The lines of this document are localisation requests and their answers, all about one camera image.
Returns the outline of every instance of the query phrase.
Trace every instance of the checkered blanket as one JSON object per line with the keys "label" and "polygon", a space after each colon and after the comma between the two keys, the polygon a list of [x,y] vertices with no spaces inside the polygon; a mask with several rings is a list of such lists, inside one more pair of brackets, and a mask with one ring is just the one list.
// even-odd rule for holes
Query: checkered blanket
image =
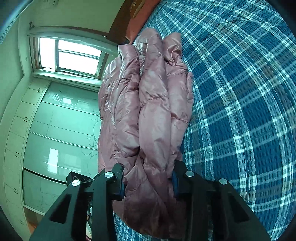
{"label": "checkered blanket", "polygon": [[[194,106],[189,169],[226,178],[272,240],[296,213],[296,40],[264,0],[163,0],[144,28],[182,34]],[[117,216],[118,240],[151,240]]]}

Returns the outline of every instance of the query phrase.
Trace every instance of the down jacket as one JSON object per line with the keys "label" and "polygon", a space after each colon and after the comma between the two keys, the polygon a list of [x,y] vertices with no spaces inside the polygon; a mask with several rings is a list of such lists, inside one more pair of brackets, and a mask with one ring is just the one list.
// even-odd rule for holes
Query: down jacket
{"label": "down jacket", "polygon": [[185,207],[170,182],[192,114],[192,73],[181,60],[179,33],[164,40],[151,28],[135,46],[119,45],[99,90],[99,171],[124,166],[125,198],[114,211],[132,229],[158,238],[184,234]]}

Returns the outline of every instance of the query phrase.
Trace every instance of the white cabinet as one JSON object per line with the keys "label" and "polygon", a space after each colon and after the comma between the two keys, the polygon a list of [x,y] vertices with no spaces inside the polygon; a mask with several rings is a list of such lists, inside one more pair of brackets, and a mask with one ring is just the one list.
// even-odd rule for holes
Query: white cabinet
{"label": "white cabinet", "polygon": [[35,107],[36,105],[34,104],[21,101],[15,115],[29,121],[32,117]]}
{"label": "white cabinet", "polygon": [[27,102],[30,104],[37,104],[38,100],[40,99],[42,91],[28,89],[22,98],[23,102]]}
{"label": "white cabinet", "polygon": [[7,202],[7,207],[10,214],[11,225],[23,240],[29,240],[30,231],[24,216],[23,208],[9,201]]}
{"label": "white cabinet", "polygon": [[22,154],[22,146],[24,144],[24,138],[9,132],[6,149],[12,151],[15,155],[19,156]]}
{"label": "white cabinet", "polygon": [[20,154],[13,153],[12,151],[5,150],[4,167],[9,168],[16,174],[20,174]]}
{"label": "white cabinet", "polygon": [[5,186],[5,196],[8,201],[10,201],[12,204],[22,207],[21,198],[20,198],[20,192],[12,189],[8,185],[4,184]]}
{"label": "white cabinet", "polygon": [[9,168],[4,168],[4,183],[20,193],[20,175]]}
{"label": "white cabinet", "polygon": [[29,123],[30,122],[28,120],[15,116],[11,124],[10,131],[21,137],[25,137]]}
{"label": "white cabinet", "polygon": [[44,91],[48,82],[49,82],[48,80],[34,78],[32,83],[29,86],[29,89]]}

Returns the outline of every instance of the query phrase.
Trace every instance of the metal screw head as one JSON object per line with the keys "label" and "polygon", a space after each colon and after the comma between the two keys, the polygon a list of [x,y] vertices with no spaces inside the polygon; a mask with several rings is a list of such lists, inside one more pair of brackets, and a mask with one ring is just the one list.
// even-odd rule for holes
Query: metal screw head
{"label": "metal screw head", "polygon": [[107,178],[111,178],[111,177],[113,177],[113,172],[106,172],[105,173],[105,177],[107,177]]}
{"label": "metal screw head", "polygon": [[193,177],[194,172],[193,171],[187,171],[187,172],[185,172],[185,175],[188,176],[188,177]]}
{"label": "metal screw head", "polygon": [[80,180],[78,180],[78,179],[72,181],[72,185],[74,187],[78,186],[79,184],[80,184]]}
{"label": "metal screw head", "polygon": [[227,184],[227,180],[225,178],[221,178],[219,179],[219,182],[222,184],[222,185],[226,185]]}

